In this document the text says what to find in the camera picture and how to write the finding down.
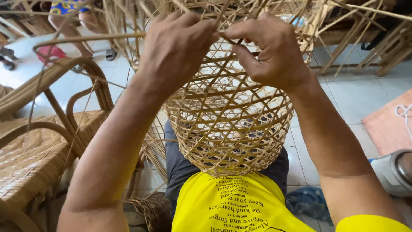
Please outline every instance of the blue cloth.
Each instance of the blue cloth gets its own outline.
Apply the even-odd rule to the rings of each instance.
[[[320,188],[305,186],[286,195],[286,207],[293,214],[303,214],[333,226],[325,197]]]

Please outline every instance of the red object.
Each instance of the red object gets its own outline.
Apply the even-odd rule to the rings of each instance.
[[[39,48],[39,50],[37,50],[37,52],[40,53],[41,55],[43,55],[44,57],[47,57],[49,55],[49,50],[50,49],[51,49],[50,58],[49,58],[49,62],[46,63],[46,66],[50,65],[50,63],[51,63],[50,60],[53,59],[54,57],[57,57],[57,58],[60,58],[60,59],[66,58],[66,53],[64,51],[62,51],[60,48],[58,48],[57,46],[50,46],[50,45],[44,46],[44,47]],[[39,54],[37,54],[37,58],[39,58],[39,60],[43,63],[46,62],[46,60],[42,56],[40,56]]]

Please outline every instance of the white tile floor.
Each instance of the white tile floor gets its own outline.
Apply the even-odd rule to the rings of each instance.
[[[90,34],[90,32],[82,29],[80,29],[80,32],[82,34]],[[42,68],[42,63],[37,59],[31,48],[38,42],[51,38],[51,35],[40,36],[29,40],[23,38],[8,45],[7,47],[15,49],[16,56],[20,57],[21,60],[17,63],[17,69],[13,72],[6,71],[0,67],[0,83],[16,88],[39,73]],[[94,60],[100,65],[106,78],[111,82],[126,86],[128,80],[130,80],[133,75],[133,70],[129,68],[127,60],[118,57],[112,62],[107,62],[104,54],[106,48],[108,48],[108,43],[106,41],[96,41],[89,42],[89,44],[93,50],[95,50]],[[76,56],[74,53],[75,49],[72,45],[65,44],[59,45],[59,47],[61,47],[68,56]],[[352,46],[347,48],[335,64],[344,62],[346,58],[345,54],[347,54],[351,48]],[[360,51],[359,46],[356,46],[345,63],[359,62],[366,55],[367,53]],[[328,59],[329,55],[325,48],[317,48],[314,53],[314,59],[312,59],[312,64],[321,66],[324,62],[327,62]],[[378,157],[378,152],[363,127],[361,119],[412,88],[412,78],[410,75],[412,73],[411,63],[400,64],[391,70],[384,78],[377,78],[372,72],[375,70],[376,69],[371,68],[366,71],[353,73],[350,69],[343,69],[336,77],[335,71],[332,70],[331,72],[318,76],[322,88],[339,114],[341,114],[359,139],[368,158]],[[58,102],[61,103],[63,109],[65,109],[67,101],[74,93],[89,87],[91,87],[91,81],[88,77],[69,72],[54,83],[51,86],[51,90],[55,94]],[[110,86],[113,101],[118,98],[121,91],[122,89],[119,87]],[[86,102],[87,97],[78,100],[75,104],[74,112],[83,111]],[[28,116],[28,109],[29,107],[25,107],[23,110],[22,114],[24,116]],[[95,95],[91,97],[87,109],[98,109]],[[38,96],[34,116],[51,114],[54,114],[54,110],[51,108],[45,96]],[[291,129],[287,135],[285,147],[290,160],[288,177],[288,184],[290,186],[288,189],[293,190],[303,185],[318,186],[319,176],[304,144],[297,117],[294,117],[291,121]],[[147,195],[161,184],[163,184],[163,181],[157,171],[144,170],[139,196]],[[165,188],[166,186],[163,185],[161,191],[164,191]],[[404,206],[401,200],[397,200],[397,204],[403,209],[404,214],[407,216],[407,221],[412,222],[410,210]],[[302,220],[316,231],[334,231],[334,229],[326,223],[318,222],[308,217],[302,217]]]

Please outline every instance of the dark pants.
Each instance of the dark pants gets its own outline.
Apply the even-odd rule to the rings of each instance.
[[[167,140],[176,140],[177,137],[169,121],[166,122],[164,128],[164,138]],[[170,201],[172,217],[175,215],[175,210],[178,202],[180,189],[186,180],[193,174],[200,172],[200,169],[189,160],[185,159],[183,154],[179,151],[178,142],[166,141],[166,170],[168,186],[166,188],[165,197]],[[274,181],[283,194],[286,195],[287,186],[286,181],[289,172],[288,153],[284,147],[278,157],[273,163],[264,170],[259,171]]]

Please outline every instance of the colorful patterned shorts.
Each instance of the colorful patterned shorts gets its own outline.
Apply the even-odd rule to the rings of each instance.
[[[71,0],[71,1],[72,2],[77,2],[80,5],[84,0]],[[94,4],[95,7],[101,8],[102,7],[102,0],[95,0],[93,4]],[[87,4],[79,10],[79,14],[80,13],[90,14],[92,8],[93,8],[92,4]],[[52,13],[52,14],[69,14],[69,13],[73,12],[75,9],[76,9],[76,5],[74,5],[74,4],[68,4],[68,3],[63,3],[63,2],[52,2],[50,13]]]

